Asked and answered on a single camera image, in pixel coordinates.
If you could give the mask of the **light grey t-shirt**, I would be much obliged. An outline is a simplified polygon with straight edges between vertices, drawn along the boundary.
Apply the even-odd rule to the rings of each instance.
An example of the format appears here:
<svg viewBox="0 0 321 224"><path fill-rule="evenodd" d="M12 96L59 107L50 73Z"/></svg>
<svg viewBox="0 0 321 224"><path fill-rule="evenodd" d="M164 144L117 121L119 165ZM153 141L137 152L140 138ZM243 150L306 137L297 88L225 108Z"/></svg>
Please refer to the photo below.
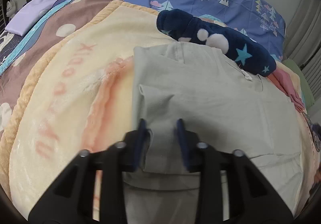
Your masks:
<svg viewBox="0 0 321 224"><path fill-rule="evenodd" d="M199 178L183 166L177 120L216 150L242 150L288 208L303 182L294 104L266 78L249 75L221 51L192 43L134 49L133 125L151 139L140 168L125 175L129 223L192 223Z"/></svg>

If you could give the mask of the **folded pink clothes stack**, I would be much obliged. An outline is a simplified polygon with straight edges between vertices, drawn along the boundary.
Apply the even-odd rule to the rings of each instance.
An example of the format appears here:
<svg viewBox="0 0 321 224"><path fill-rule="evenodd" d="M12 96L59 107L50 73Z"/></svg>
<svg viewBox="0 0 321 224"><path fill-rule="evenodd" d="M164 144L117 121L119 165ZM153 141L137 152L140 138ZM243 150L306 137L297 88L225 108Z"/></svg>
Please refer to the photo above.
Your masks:
<svg viewBox="0 0 321 224"><path fill-rule="evenodd" d="M290 75L280 68L277 68L274 72L267 76L268 80L271 81L280 91L288 96L291 102L294 104L296 110L301 113L304 111L304 104L299 97L299 94L294 88L293 82Z"/></svg>

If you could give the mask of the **floral patterned garment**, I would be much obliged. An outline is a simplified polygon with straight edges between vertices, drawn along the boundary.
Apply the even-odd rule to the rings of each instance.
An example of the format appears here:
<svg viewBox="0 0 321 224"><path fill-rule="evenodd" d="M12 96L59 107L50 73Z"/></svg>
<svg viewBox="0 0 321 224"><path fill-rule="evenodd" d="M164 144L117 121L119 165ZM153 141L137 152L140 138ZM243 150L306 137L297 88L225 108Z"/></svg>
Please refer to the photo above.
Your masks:
<svg viewBox="0 0 321 224"><path fill-rule="evenodd" d="M319 152L320 151L320 124L313 124L310 117L306 113L303 113L303 116L309 126L315 148L317 152Z"/></svg>

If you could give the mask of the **cream peach plush blanket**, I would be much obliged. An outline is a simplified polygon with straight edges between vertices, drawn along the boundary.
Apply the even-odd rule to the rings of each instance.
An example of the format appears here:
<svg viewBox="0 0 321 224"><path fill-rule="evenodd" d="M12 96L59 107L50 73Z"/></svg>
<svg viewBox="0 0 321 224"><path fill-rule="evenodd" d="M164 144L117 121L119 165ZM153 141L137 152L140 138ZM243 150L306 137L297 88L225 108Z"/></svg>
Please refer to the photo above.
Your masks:
<svg viewBox="0 0 321 224"><path fill-rule="evenodd" d="M79 151L103 151L137 127L134 49L178 42L157 30L156 18L153 9L114 0L32 68L1 140L1 184L22 216ZM296 114L303 182L294 215L309 198L320 160Z"/></svg>

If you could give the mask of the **green pillow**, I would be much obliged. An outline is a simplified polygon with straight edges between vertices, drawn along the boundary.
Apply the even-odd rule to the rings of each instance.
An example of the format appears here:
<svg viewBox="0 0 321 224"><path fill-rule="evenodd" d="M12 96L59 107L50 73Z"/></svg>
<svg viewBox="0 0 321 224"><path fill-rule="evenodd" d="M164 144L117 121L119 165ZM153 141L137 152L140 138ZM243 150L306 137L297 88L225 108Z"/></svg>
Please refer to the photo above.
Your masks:
<svg viewBox="0 0 321 224"><path fill-rule="evenodd" d="M304 74L293 60L285 59L282 61L282 63L299 76L301 91L304 96L306 109L311 108L315 104L315 99Z"/></svg>

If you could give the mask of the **navy star plush garment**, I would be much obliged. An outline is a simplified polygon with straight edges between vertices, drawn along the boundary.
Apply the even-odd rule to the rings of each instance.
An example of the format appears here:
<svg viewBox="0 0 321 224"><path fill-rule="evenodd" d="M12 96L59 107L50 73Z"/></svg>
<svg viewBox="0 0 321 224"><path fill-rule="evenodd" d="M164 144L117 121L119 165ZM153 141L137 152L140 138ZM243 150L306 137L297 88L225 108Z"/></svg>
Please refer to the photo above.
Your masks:
<svg viewBox="0 0 321 224"><path fill-rule="evenodd" d="M241 69L254 75L267 77L276 70L276 61L268 50L235 29L206 22L180 9L161 11L156 26L178 42L220 49Z"/></svg>

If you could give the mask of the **folded lavender cloth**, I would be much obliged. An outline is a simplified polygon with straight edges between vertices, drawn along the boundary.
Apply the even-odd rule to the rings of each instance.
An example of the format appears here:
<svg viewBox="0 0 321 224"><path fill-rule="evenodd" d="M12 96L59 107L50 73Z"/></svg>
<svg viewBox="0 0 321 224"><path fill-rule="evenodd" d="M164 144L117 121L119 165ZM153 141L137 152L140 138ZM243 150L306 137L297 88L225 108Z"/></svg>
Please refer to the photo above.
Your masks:
<svg viewBox="0 0 321 224"><path fill-rule="evenodd" d="M5 31L24 37L25 34L54 6L65 0L32 0L10 20Z"/></svg>

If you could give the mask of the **white cat figurine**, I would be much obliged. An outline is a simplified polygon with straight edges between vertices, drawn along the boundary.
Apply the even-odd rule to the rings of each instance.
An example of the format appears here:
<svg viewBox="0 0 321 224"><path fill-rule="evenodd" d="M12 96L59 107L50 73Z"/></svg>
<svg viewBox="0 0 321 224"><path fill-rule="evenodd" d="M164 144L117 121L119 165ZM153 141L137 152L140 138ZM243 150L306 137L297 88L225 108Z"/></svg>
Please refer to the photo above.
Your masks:
<svg viewBox="0 0 321 224"><path fill-rule="evenodd" d="M9 19L12 19L17 13L17 7L14 0L9 0L7 2L6 16Z"/></svg>

